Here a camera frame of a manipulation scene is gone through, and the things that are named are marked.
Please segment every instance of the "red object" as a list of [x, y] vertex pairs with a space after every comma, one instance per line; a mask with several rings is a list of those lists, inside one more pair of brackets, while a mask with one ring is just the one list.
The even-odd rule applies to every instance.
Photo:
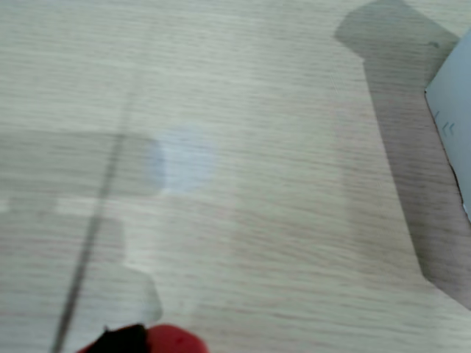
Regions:
[[[149, 353], [209, 353], [198, 336], [172, 325], [158, 325], [147, 329], [147, 345]], [[86, 353], [89, 347], [77, 353]]]

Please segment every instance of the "red and black object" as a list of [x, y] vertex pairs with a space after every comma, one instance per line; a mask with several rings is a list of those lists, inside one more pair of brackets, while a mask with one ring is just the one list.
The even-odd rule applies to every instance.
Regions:
[[196, 335], [172, 325], [142, 325], [106, 330], [77, 353], [209, 353]]

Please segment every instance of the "light wood tabletop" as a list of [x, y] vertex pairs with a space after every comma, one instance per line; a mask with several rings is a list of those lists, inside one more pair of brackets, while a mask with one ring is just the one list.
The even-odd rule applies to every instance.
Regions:
[[423, 94], [468, 0], [0, 2], [0, 351], [469, 352]]

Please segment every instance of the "wood grain surface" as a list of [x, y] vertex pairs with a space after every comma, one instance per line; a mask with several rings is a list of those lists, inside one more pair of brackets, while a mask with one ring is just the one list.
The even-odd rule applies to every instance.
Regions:
[[2, 1], [0, 350], [166, 322], [214, 353], [468, 352], [471, 226], [423, 90], [470, 23]]

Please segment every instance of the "thin dark line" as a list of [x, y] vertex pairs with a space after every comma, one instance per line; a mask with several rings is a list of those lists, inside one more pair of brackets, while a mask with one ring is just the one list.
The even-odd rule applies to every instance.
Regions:
[[93, 245], [95, 244], [96, 235], [99, 232], [101, 226], [101, 220], [103, 211], [105, 208], [106, 198], [110, 195], [111, 182], [116, 172], [116, 166], [119, 161], [119, 156], [122, 150], [123, 142], [125, 136], [119, 134], [116, 138], [111, 157], [109, 159], [110, 163], [107, 167], [107, 172], [105, 174], [105, 181], [103, 187], [99, 191], [99, 200], [97, 202], [96, 211], [92, 216], [90, 223], [87, 228], [87, 236], [85, 242], [82, 246], [82, 252], [79, 257], [78, 265], [75, 269], [74, 276], [72, 277], [71, 287], [68, 291], [67, 301], [64, 306], [63, 313], [60, 317], [60, 323], [56, 331], [54, 345], [52, 347], [52, 353], [60, 353], [63, 349], [65, 343], [65, 338], [67, 336], [67, 331], [71, 323], [72, 316], [74, 315], [75, 308], [77, 306], [77, 300], [79, 298], [80, 288], [82, 286], [83, 279], [85, 277], [85, 272], [87, 270], [87, 264], [90, 259], [91, 252], [93, 250]]
[[138, 95], [138, 89], [141, 86], [142, 81], [143, 69], [141, 65], [144, 63], [145, 56], [147, 55], [146, 48], [149, 46], [153, 32], [154, 22], [150, 24], [147, 32], [144, 35], [143, 47], [141, 48], [140, 56], [136, 60], [137, 65], [135, 69], [135, 75], [132, 79], [132, 87], [127, 95], [127, 98], [125, 99], [125, 105], [122, 109], [120, 119], [121, 123], [119, 127], [120, 133], [116, 136], [115, 143], [113, 144], [113, 149], [111, 151], [109, 163], [105, 172], [104, 181], [101, 189], [98, 192], [98, 201], [96, 203], [95, 212], [93, 213], [93, 216], [87, 227], [85, 242], [83, 243], [79, 262], [75, 269], [74, 276], [72, 277], [71, 287], [68, 291], [67, 301], [65, 302], [63, 313], [60, 316], [60, 321], [54, 337], [54, 344], [52, 346], [51, 353], [61, 353], [63, 350], [68, 329], [70, 327], [72, 317], [74, 316], [80, 294], [80, 288], [82, 287], [83, 279], [85, 278], [87, 271], [88, 261], [93, 251], [93, 245], [95, 244], [96, 236], [101, 226], [102, 216], [105, 211], [105, 202], [110, 195], [112, 181], [116, 173], [116, 167], [121, 156], [124, 141], [126, 140], [125, 132], [127, 130], [127, 122], [129, 121], [130, 113], [132, 112], [135, 98]]

